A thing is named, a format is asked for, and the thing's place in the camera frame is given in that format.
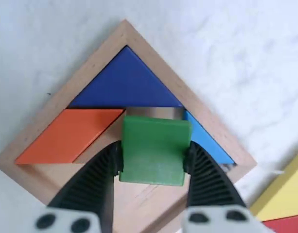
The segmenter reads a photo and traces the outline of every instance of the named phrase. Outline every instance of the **blue triangle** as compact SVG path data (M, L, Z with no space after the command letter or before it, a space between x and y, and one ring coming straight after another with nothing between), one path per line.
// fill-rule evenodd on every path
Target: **blue triangle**
M191 113L185 111L184 119L188 120L192 124L192 141L198 143L202 148L204 148L217 163L234 164L234 161L203 128L203 126L198 123L198 121L191 115Z
M75 97L71 108L182 107L179 100L128 47Z

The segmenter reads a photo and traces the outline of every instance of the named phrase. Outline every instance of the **screw hole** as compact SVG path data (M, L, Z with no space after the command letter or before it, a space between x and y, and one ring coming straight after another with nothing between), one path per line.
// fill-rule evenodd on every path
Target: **screw hole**
M247 221L247 217L237 210L230 210L227 212L227 220L243 222Z
M83 233L90 227L90 221L87 218L80 218L72 223L71 231L73 233Z
M204 214L195 213L190 215L189 221L194 223L206 223L209 222L209 219Z
M55 220L56 220L56 216L54 214L43 215L36 221L36 227L38 229L49 228L51 225L53 225Z

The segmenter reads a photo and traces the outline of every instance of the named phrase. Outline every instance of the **wooden frame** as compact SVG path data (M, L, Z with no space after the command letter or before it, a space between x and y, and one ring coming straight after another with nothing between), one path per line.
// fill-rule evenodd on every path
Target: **wooden frame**
M83 164L21 165L15 159L49 126L89 82L124 47L135 54L160 78L187 110L202 124L237 166L228 172L236 182L255 165L254 159L199 100L145 39L124 20L109 38L73 74L69 81L46 103L33 123L25 128L0 154L0 169L32 195L47 204ZM77 161L83 163L95 155L94 142ZM123 232L175 232L180 228L180 213L185 207L189 178L183 187L120 184L115 182L114 230Z

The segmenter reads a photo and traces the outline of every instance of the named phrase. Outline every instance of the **yellow tangram piece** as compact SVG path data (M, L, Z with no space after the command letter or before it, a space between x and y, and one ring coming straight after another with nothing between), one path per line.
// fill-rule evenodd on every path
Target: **yellow tangram piece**
M298 155L250 207L260 221L298 215Z

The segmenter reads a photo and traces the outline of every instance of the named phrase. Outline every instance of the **orange parallelogram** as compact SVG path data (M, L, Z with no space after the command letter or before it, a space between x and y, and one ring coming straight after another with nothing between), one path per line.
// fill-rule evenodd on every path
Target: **orange parallelogram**
M16 159L16 164L72 163L123 109L65 109Z

